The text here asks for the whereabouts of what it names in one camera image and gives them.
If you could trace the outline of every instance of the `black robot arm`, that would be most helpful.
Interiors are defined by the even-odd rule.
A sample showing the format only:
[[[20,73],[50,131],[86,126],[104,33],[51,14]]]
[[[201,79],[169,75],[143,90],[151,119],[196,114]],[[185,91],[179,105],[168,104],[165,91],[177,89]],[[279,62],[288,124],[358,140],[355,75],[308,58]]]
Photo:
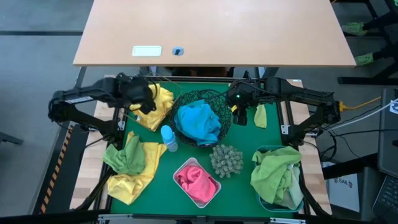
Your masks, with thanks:
[[[76,109],[76,104],[99,100],[110,108],[123,108],[140,103],[143,113],[156,110],[148,82],[142,77],[119,73],[115,78],[103,78],[92,86],[68,91],[56,91],[49,102],[49,118],[61,123],[74,121],[83,127],[96,129],[106,141],[122,141],[123,134],[114,121],[103,121]]]
[[[247,124],[247,108],[265,103],[289,100],[316,106],[315,113],[302,123],[281,127],[282,138],[292,144],[302,145],[307,132],[340,120],[339,102],[334,100],[333,93],[296,87],[277,77],[236,80],[229,86],[226,97],[233,107],[234,123],[239,125]]]

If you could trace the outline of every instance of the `gray sponge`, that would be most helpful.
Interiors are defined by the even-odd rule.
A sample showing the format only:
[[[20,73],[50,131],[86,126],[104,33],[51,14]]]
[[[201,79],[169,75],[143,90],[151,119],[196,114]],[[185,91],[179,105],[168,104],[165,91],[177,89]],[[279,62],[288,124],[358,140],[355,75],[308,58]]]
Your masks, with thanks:
[[[233,146],[216,146],[210,154],[211,165],[221,178],[231,178],[231,173],[240,174],[243,169],[243,153]]]

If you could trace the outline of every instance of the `black wire basket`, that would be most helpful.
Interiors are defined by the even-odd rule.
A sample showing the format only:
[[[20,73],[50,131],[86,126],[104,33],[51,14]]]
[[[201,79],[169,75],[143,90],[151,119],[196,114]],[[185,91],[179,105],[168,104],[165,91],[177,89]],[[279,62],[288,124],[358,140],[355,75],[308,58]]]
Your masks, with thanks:
[[[185,106],[196,100],[205,100],[205,102],[210,105],[213,112],[219,117],[221,129],[220,134],[218,135],[218,141],[222,140],[231,127],[231,109],[226,104],[225,98],[223,98],[222,94],[214,90],[195,90],[180,96],[174,102],[173,107],[170,110],[170,126],[176,137],[185,144],[199,148],[213,147],[217,145],[217,142],[214,144],[198,146],[196,140],[186,137],[175,126],[174,116],[177,114],[178,109],[181,106]]]

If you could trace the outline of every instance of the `white cable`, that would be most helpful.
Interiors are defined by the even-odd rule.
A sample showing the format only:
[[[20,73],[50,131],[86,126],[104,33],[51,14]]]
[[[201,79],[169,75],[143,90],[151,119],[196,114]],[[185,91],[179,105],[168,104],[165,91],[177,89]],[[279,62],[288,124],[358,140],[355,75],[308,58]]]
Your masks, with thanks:
[[[372,116],[372,115],[374,115],[374,114],[376,114],[376,113],[378,113],[378,112],[380,112],[380,111],[386,109],[387,107],[389,107],[392,103],[394,103],[394,102],[396,102],[396,101],[398,101],[398,98],[395,99],[395,100],[393,100],[393,101],[391,101],[391,102],[390,102],[389,104],[387,104],[386,106],[383,106],[382,108],[378,109],[377,111],[375,111],[375,112],[373,112],[373,113],[371,113],[371,114],[368,114],[368,115],[366,115],[366,116],[363,116],[362,118],[358,118],[358,119],[356,119],[356,120],[354,120],[354,121],[351,121],[351,122],[349,122],[349,123],[342,124],[342,125],[339,125],[339,126],[337,126],[337,127],[333,127],[333,128],[326,129],[326,131],[336,130],[336,129],[338,129],[338,128],[342,128],[342,127],[344,127],[344,126],[347,126],[347,125],[349,125],[349,124],[353,124],[353,123],[355,123],[355,122],[362,121],[363,119],[366,119],[366,118],[368,118],[368,117],[370,117],[370,116]]]

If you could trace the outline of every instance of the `gray floor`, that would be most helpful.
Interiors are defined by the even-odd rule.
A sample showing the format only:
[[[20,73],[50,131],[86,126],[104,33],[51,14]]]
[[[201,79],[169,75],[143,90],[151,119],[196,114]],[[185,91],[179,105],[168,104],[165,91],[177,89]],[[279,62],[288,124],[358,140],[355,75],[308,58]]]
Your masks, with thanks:
[[[0,0],[0,30],[83,30],[92,2]],[[373,2],[377,4],[378,13],[386,11],[382,1]],[[371,19],[364,5],[336,3],[333,7],[340,23]],[[396,30],[389,28],[394,39],[398,37]],[[0,145],[0,216],[22,215],[32,210],[58,130],[58,126],[47,118],[47,103],[54,91],[73,87],[78,68],[72,61],[79,40],[79,37],[0,36],[0,131],[24,139],[22,146]],[[350,37],[348,43],[353,55],[377,51],[385,46],[384,41],[377,38]],[[308,88],[334,91],[337,100],[346,105],[358,105],[379,96],[383,86],[339,85],[336,77],[368,77],[390,63],[390,60],[382,59],[359,68],[281,68],[277,76],[302,79]],[[83,84],[118,72],[135,74],[137,68],[89,68]],[[88,103],[80,109],[92,113],[94,105]],[[347,111],[342,118],[350,118],[375,105]],[[378,128],[378,125],[379,117],[373,116],[341,128],[337,133]],[[375,133],[351,135],[347,140],[357,155],[377,151]],[[331,145],[331,138],[325,134],[317,143],[323,150]],[[335,159],[343,162],[353,158],[355,156],[339,139]]]

